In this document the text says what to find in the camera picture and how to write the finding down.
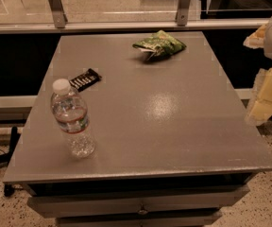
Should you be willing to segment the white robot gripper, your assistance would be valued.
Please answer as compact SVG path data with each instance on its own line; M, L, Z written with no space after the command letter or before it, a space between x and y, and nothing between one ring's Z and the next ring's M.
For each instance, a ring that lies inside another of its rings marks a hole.
M272 17L246 37L243 46L263 48L264 55L272 60ZM251 126L261 126L272 116L272 67L260 69L254 80L252 96L246 107L245 121Z

